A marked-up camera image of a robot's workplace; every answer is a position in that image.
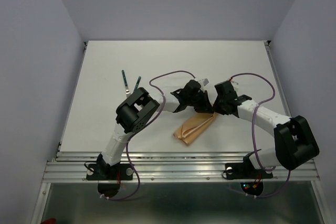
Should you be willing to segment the green handled knife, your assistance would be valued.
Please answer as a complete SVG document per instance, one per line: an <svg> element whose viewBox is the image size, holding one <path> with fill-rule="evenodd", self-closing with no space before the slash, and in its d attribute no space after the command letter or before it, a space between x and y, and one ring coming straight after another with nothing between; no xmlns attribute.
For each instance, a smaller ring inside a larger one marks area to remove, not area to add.
<svg viewBox="0 0 336 224"><path fill-rule="evenodd" d="M137 81L136 81L136 84L134 86L134 91L138 89L140 82L141 82L141 76L139 76Z"/></svg>

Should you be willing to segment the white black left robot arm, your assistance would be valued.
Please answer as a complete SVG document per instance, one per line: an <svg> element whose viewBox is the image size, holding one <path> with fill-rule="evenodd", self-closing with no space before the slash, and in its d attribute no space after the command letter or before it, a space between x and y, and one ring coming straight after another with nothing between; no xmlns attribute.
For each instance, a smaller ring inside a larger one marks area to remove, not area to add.
<svg viewBox="0 0 336 224"><path fill-rule="evenodd" d="M132 135L143 130L156 112L179 113L188 106L195 114L174 132L177 139L191 144L216 119L204 87L207 79L192 79L183 88L154 99L145 88L138 88L116 109L116 125L105 150L97 157L94 170L106 179L117 176L121 170L123 150Z"/></svg>

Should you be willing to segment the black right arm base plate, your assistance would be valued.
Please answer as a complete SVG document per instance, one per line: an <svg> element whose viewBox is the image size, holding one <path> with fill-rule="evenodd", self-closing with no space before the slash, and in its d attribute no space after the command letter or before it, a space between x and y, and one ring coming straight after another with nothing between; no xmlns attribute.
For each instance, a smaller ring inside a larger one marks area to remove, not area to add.
<svg viewBox="0 0 336 224"><path fill-rule="evenodd" d="M255 169L252 164L226 163L222 172L222 177L226 180L236 179L272 179L273 174L262 169Z"/></svg>

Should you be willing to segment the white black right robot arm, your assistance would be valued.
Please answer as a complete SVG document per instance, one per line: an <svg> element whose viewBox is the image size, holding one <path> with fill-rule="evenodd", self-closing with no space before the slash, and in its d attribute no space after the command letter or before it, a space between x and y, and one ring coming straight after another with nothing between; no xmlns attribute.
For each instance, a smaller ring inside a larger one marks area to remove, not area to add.
<svg viewBox="0 0 336 224"><path fill-rule="evenodd" d="M291 118L259 105L247 95L238 95L230 81L215 85L216 113L234 115L251 122L253 146L256 148L255 127L274 138L274 147L253 151L241 163L244 175L253 177L261 169L282 166L294 170L319 155L320 150L308 121L303 116Z"/></svg>

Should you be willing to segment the beige cloth napkin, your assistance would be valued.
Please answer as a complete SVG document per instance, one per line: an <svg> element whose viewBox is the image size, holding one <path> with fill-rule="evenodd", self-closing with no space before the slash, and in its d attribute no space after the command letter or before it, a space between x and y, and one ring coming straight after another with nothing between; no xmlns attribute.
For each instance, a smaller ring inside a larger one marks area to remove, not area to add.
<svg viewBox="0 0 336 224"><path fill-rule="evenodd" d="M173 136L189 146L207 130L217 117L218 113L195 113L173 132Z"/></svg>

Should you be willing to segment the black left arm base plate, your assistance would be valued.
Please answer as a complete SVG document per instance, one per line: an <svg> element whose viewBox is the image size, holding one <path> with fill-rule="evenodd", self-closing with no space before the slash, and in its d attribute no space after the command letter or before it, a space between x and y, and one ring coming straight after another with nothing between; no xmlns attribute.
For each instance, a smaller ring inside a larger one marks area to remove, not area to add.
<svg viewBox="0 0 336 224"><path fill-rule="evenodd" d="M101 166L97 163L84 163L87 169L86 180L88 181L129 181L133 179L134 170L130 164L116 164L112 167Z"/></svg>

